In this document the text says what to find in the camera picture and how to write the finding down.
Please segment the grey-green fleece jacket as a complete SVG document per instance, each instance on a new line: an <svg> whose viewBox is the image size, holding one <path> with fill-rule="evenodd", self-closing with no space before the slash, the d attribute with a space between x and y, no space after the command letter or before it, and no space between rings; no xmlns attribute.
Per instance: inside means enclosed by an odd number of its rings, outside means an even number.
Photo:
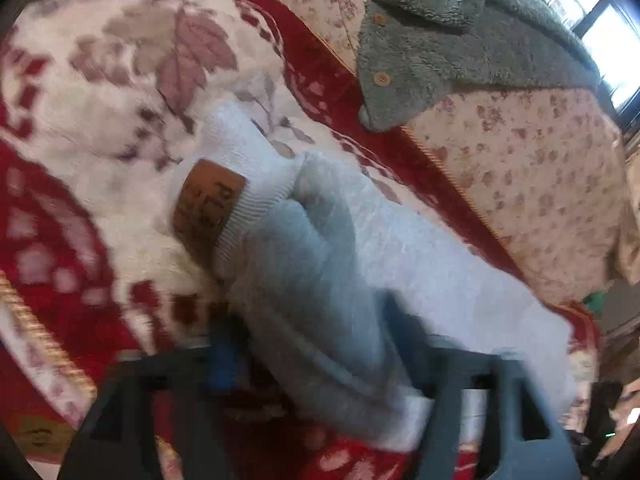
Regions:
<svg viewBox="0 0 640 480"><path fill-rule="evenodd" d="M542 0L368 0L359 118L383 132L459 87L608 94L582 42Z"/></svg>

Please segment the dark window frame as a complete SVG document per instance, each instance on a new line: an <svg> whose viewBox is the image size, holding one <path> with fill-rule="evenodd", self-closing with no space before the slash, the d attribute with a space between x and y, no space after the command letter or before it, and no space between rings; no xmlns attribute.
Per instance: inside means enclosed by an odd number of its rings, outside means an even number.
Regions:
<svg viewBox="0 0 640 480"><path fill-rule="evenodd" d="M634 0L544 0L585 44L608 88L616 122L639 130L639 9Z"/></svg>

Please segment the light grey fleece pants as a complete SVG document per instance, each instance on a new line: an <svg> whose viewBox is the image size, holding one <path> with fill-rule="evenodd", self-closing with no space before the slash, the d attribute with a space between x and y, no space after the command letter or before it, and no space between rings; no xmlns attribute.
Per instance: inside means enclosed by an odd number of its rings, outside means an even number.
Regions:
<svg viewBox="0 0 640 480"><path fill-rule="evenodd" d="M570 324L355 168L316 151L281 156L233 101L207 117L172 197L197 164L203 190L232 205L205 215L215 235L186 246L203 252L258 358L312 419L379 450L418 446L431 404L386 330L387 299L437 339L516 352L553 415L570 405Z"/></svg>

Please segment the red and cream floral blanket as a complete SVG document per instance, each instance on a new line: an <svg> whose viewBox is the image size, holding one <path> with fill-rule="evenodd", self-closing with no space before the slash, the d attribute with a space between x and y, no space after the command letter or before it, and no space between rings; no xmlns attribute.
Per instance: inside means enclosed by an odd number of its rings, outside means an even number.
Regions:
<svg viewBox="0 0 640 480"><path fill-rule="evenodd" d="M280 1L37 1L1 48L1 421L32 460L62 460L119 352L204 332L219 290L165 200L224 96L520 273L415 128L363 128L354 71Z"/></svg>

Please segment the cream floral quilt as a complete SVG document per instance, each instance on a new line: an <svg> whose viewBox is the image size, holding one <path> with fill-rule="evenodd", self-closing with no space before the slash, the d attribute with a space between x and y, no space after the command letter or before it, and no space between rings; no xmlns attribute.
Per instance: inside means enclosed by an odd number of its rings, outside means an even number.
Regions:
<svg viewBox="0 0 640 480"><path fill-rule="evenodd" d="M278 1L355 65L367 0ZM542 300L579 300L611 285L628 186L620 132L590 92L461 90L408 133Z"/></svg>

